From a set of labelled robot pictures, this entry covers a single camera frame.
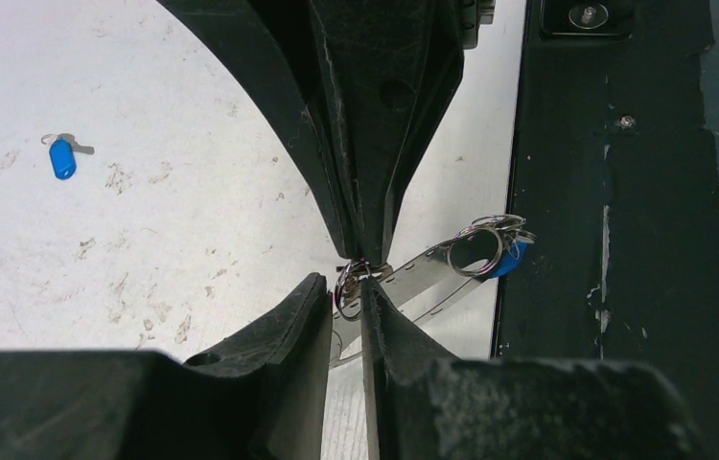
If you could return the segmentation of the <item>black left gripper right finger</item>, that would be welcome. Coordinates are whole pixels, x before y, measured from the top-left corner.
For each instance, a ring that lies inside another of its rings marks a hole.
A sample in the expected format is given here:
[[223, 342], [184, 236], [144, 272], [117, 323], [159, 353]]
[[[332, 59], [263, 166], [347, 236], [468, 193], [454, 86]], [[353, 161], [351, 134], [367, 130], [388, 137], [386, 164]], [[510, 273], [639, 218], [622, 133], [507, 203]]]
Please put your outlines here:
[[699, 459], [701, 435], [657, 370], [592, 359], [462, 359], [360, 288], [373, 459]]

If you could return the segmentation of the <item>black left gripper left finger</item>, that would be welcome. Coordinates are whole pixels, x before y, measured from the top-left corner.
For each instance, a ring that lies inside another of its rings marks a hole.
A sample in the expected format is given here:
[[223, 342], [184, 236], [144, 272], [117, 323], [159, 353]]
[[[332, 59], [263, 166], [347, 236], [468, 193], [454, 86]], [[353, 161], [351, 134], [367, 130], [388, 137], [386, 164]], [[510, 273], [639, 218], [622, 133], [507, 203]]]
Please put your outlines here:
[[332, 330], [325, 278], [184, 362], [0, 352], [0, 459], [316, 459]]

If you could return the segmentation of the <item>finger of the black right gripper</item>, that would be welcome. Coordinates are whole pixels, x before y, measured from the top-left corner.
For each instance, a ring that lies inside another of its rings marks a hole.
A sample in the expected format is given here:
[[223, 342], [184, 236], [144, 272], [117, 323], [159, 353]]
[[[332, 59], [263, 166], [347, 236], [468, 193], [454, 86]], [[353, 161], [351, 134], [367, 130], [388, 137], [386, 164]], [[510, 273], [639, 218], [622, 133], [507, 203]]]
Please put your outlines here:
[[241, 85], [310, 187], [343, 259], [360, 255], [337, 184], [308, 1], [165, 1]]
[[404, 191], [463, 73], [464, 1], [312, 1], [345, 258], [386, 263]]

